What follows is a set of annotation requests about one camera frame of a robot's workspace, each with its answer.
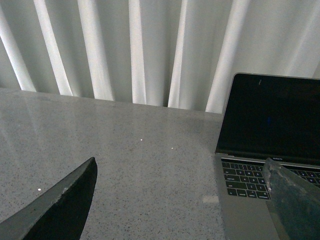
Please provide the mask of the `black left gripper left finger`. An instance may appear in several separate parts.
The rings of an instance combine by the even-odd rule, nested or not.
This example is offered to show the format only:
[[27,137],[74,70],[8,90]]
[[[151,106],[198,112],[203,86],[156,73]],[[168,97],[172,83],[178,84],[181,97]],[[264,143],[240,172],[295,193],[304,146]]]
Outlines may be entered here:
[[0,224],[2,240],[78,240],[92,204],[98,166],[91,157]]

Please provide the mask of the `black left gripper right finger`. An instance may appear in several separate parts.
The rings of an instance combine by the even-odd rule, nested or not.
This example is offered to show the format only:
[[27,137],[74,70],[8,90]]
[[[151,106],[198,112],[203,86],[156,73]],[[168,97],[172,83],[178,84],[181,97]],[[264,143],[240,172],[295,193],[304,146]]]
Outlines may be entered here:
[[281,240],[320,238],[320,188],[271,158],[263,166],[263,177],[271,197],[267,204]]

